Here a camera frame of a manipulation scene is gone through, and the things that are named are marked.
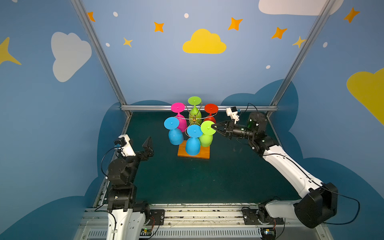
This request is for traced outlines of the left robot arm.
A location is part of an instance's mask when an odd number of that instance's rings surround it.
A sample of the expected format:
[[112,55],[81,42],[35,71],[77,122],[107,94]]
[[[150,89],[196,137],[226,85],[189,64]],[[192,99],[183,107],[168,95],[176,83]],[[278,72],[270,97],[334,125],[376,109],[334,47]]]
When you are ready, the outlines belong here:
[[145,224],[153,220],[148,202],[136,202],[137,187],[134,180],[139,165],[154,155],[153,141],[148,137],[143,143],[143,151],[135,152],[128,135],[120,135],[113,150],[118,157],[110,162],[107,180],[108,191],[108,240],[138,240]]

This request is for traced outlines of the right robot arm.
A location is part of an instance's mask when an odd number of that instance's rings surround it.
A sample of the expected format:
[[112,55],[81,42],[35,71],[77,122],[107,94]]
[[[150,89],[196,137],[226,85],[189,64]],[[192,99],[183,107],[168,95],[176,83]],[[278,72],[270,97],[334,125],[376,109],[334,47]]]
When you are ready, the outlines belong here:
[[325,184],[294,161],[279,143],[266,134],[267,117],[253,112],[245,126],[237,122],[239,116],[228,109],[231,120],[213,124],[211,129],[228,139],[246,139],[251,149],[271,164],[297,191],[300,200],[273,200],[264,205],[265,214],[271,218],[299,220],[313,229],[328,223],[337,214],[341,196],[332,183]]

